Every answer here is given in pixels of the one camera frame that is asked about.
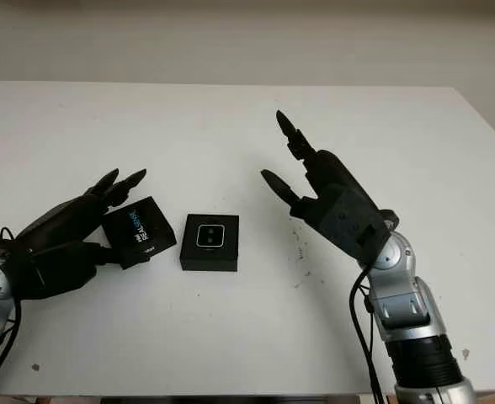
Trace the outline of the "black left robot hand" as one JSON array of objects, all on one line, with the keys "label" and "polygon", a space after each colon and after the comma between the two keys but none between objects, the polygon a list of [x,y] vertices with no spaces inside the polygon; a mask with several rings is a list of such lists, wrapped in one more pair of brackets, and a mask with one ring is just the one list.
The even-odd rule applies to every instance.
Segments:
[{"label": "black left robot hand", "polygon": [[37,253],[89,236],[101,225],[110,208],[127,200],[130,190],[146,176],[146,170],[133,173],[122,181],[117,180],[118,175],[119,170],[116,168],[83,194],[48,210],[13,240],[0,239],[0,258],[8,258],[18,248]]}]

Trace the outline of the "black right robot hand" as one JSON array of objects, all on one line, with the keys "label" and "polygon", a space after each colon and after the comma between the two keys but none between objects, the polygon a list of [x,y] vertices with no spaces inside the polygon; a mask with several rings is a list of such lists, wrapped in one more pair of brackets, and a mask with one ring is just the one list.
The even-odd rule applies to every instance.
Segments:
[{"label": "black right robot hand", "polygon": [[361,233],[383,223],[380,209],[354,175],[330,151],[316,150],[300,129],[280,110],[275,114],[292,156],[303,164],[315,197],[301,197],[276,173],[261,175],[272,191],[290,207],[290,215],[303,220],[319,233]]}]

